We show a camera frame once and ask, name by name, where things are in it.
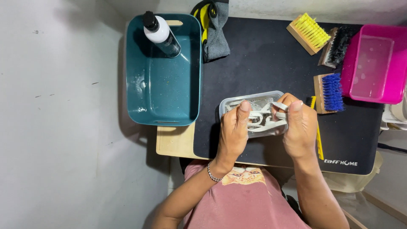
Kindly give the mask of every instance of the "black bottle cap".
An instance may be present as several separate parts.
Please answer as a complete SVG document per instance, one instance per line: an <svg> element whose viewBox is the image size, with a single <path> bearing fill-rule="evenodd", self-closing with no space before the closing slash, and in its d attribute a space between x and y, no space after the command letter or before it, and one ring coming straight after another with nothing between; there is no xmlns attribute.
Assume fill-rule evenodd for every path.
<svg viewBox="0 0 407 229"><path fill-rule="evenodd" d="M143 15L143 25L149 31L155 31L158 29L158 21L151 11L146 11Z"/></svg>

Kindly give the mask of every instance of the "gray microfiber towel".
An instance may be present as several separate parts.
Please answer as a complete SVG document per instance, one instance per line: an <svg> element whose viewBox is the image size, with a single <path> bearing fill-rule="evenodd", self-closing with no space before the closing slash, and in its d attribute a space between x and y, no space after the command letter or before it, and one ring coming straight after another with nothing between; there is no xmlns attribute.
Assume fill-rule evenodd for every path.
<svg viewBox="0 0 407 229"><path fill-rule="evenodd" d="M210 23L208 28L204 28L201 22L201 13L207 13ZM230 54L228 42L223 34L222 28L225 25L229 16L229 0L203 0L198 3L192 14L201 23L202 32L207 29L207 39L203 41L203 60L209 62L211 60L225 57Z"/></svg>

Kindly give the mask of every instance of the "white wall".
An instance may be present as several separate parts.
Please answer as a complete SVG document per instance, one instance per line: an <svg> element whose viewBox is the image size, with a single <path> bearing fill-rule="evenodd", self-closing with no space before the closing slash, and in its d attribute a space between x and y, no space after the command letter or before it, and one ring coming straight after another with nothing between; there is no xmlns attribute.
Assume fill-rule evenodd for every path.
<svg viewBox="0 0 407 229"><path fill-rule="evenodd" d="M127 20L151 10L190 13L201 0L107 0ZM307 12L318 22L398 24L407 20L405 0L230 0L229 16L293 20Z"/></svg>
<svg viewBox="0 0 407 229"><path fill-rule="evenodd" d="M1 229L148 227L168 159L127 116L124 27L103 1L2 1Z"/></svg>
<svg viewBox="0 0 407 229"><path fill-rule="evenodd" d="M380 135L379 142L407 149L407 131L386 130ZM379 150L383 165L365 190L407 214L407 154Z"/></svg>

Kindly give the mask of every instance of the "black mat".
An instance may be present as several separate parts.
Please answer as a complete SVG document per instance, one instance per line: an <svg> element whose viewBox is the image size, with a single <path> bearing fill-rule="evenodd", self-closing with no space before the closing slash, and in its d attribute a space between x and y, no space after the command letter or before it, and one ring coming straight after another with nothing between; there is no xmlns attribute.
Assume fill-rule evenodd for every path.
<svg viewBox="0 0 407 229"><path fill-rule="evenodd" d="M223 28L231 54L204 64L202 102L195 124L194 153L214 158L219 139L219 103L241 95L279 90L305 101L314 95L313 76L332 73L317 66L321 51L310 56L286 30L289 21L229 18ZM329 31L341 24L319 23ZM323 171L369 174L373 168L383 105L345 99L343 112L319 115ZM239 162L292 167L282 136L250 139Z"/></svg>

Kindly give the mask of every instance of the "silver bracelet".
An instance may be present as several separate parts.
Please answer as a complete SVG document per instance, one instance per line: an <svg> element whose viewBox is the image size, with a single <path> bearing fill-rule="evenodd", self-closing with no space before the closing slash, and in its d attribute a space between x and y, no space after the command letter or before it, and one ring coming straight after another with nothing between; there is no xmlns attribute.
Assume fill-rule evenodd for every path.
<svg viewBox="0 0 407 229"><path fill-rule="evenodd" d="M210 161L210 163L208 163L208 174L209 174L209 177L210 177L213 181L219 182L219 181L221 181L221 180L223 179L223 177L219 179L219 178L216 178L216 177L212 176L212 174L210 174L209 165L210 165L212 162L213 162L213 161Z"/></svg>

